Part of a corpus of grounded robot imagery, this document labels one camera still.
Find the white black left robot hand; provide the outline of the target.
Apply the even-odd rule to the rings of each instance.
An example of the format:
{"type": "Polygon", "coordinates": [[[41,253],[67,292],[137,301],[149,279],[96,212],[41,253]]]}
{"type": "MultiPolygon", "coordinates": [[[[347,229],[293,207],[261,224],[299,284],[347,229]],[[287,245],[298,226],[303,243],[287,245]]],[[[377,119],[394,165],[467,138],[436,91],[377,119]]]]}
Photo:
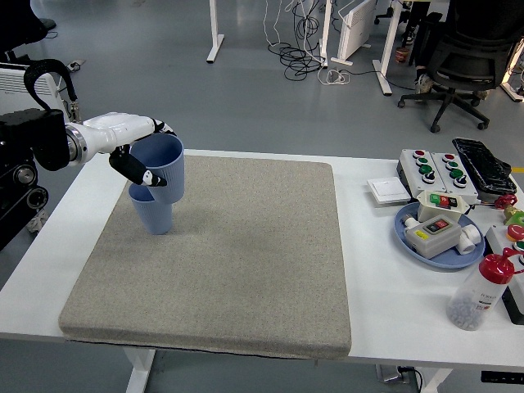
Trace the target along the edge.
{"type": "Polygon", "coordinates": [[[152,134],[174,131],[164,122],[141,115],[109,112],[82,124],[69,124],[70,164],[84,164],[96,154],[108,153],[110,166],[137,185],[165,187],[168,182],[153,174],[130,154],[131,146],[152,134]]]}

